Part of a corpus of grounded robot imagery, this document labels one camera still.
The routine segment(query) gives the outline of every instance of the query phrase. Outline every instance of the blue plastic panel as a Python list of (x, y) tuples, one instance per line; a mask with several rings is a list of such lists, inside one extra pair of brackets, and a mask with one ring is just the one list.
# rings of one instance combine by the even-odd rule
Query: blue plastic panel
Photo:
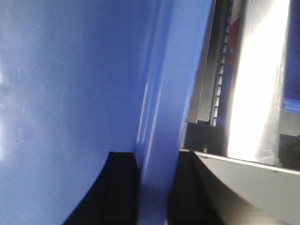
[(153, 28), (136, 153), (142, 164), (139, 225), (165, 224), (210, 7), (210, 0), (162, 1)]
[(158, 3), (0, 1), (0, 224), (58, 225), (133, 151)]

